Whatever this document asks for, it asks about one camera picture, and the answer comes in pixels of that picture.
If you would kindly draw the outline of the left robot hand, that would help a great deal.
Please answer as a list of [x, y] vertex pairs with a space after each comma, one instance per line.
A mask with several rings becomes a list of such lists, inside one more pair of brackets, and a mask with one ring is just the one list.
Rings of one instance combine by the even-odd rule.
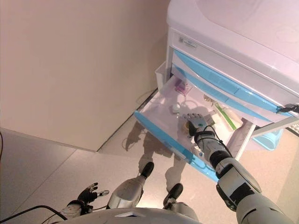
[[78, 196], [78, 200], [81, 201], [84, 205], [92, 203], [99, 197], [108, 195], [109, 190], [96, 191], [98, 189], [98, 183], [92, 183], [87, 188], [85, 188]]

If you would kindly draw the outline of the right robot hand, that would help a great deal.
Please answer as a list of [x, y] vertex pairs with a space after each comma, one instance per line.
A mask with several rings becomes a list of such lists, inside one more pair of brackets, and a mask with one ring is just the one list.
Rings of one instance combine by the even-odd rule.
[[188, 113], [179, 117], [178, 125], [180, 132], [190, 138], [203, 131], [207, 126], [207, 122], [199, 113]]

